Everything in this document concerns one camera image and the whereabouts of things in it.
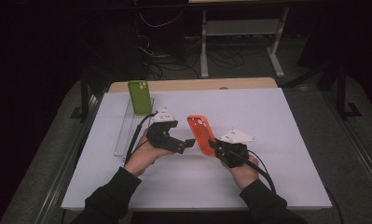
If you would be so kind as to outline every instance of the clear acrylic stand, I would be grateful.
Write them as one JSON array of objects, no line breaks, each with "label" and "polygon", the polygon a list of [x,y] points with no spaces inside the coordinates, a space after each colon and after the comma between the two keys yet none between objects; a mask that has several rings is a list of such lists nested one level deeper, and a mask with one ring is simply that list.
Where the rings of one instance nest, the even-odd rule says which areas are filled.
[{"label": "clear acrylic stand", "polygon": [[[151,105],[154,104],[154,99],[151,98]],[[142,121],[145,115],[135,115],[133,112],[133,106],[131,99],[128,101],[127,110],[125,112],[124,120],[122,121],[121,130],[119,131],[119,136],[116,144],[116,149],[114,151],[114,155],[116,157],[123,157],[125,160],[125,156],[127,155],[128,148],[130,147],[131,139],[136,131],[136,127]],[[150,119],[146,120],[142,126],[142,129],[137,137],[139,139],[146,128],[150,126]]]}]

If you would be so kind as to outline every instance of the green phone case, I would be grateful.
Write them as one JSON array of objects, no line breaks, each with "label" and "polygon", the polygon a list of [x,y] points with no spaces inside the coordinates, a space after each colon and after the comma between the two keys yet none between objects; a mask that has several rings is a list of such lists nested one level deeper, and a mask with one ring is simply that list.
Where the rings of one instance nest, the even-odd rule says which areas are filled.
[{"label": "green phone case", "polygon": [[152,105],[148,83],[144,80],[132,80],[128,82],[133,112],[136,115],[151,114]]}]

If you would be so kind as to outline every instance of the table leg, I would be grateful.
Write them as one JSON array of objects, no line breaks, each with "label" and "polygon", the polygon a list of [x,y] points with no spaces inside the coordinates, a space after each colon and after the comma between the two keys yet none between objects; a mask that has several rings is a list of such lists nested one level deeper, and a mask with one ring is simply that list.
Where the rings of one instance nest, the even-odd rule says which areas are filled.
[{"label": "table leg", "polygon": [[278,27],[276,29],[275,33],[275,39],[273,41],[272,46],[267,48],[268,56],[270,58],[270,62],[272,63],[273,69],[275,69],[276,76],[277,77],[284,77],[284,72],[282,70],[282,67],[278,61],[278,58],[276,57],[276,49],[279,46],[279,41],[281,40],[282,37],[282,31],[285,25],[285,20],[287,18],[288,14],[288,7],[285,7],[282,12],[281,19],[278,22]]},{"label": "table leg", "polygon": [[206,10],[203,10],[202,15],[202,52],[200,53],[200,77],[209,77],[208,59],[206,57]]}]

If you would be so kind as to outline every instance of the human hand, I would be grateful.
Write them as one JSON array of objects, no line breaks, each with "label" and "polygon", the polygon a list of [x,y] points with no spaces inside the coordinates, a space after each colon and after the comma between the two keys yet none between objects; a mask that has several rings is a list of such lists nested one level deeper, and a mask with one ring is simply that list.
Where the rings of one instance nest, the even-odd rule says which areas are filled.
[{"label": "human hand", "polygon": [[124,166],[124,169],[135,176],[142,175],[145,172],[145,169],[154,163],[154,161],[159,157],[173,154],[173,152],[166,149],[151,146],[146,135],[147,129],[140,138],[136,147],[137,149],[134,150],[130,160]]},{"label": "human hand", "polygon": [[[249,161],[254,163],[255,165],[258,165],[258,159],[256,159],[254,156],[249,155]],[[242,166],[234,168],[229,168],[224,163],[222,164],[232,174],[235,183],[240,189],[245,189],[247,186],[258,179],[258,172],[246,163],[244,163]]]}]

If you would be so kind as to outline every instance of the wooden table edge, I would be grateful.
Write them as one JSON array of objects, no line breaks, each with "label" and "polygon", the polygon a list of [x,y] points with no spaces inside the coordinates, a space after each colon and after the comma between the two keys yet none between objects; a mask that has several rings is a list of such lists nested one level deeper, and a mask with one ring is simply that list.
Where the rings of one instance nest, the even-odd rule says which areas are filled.
[{"label": "wooden table edge", "polygon": [[[272,77],[183,79],[147,81],[150,91],[199,91],[220,89],[277,88]],[[108,92],[128,92],[128,81],[114,82]]]}]

